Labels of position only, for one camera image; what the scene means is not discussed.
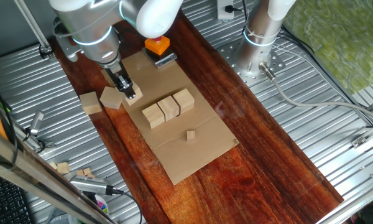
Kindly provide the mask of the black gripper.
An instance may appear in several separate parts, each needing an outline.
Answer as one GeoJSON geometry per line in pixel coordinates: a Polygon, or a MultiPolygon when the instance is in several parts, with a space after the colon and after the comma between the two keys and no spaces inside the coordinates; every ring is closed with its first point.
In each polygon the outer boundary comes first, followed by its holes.
{"type": "Polygon", "coordinates": [[[120,92],[123,92],[128,99],[135,98],[133,82],[128,75],[124,75],[124,70],[119,63],[110,65],[106,70],[120,92]]]}

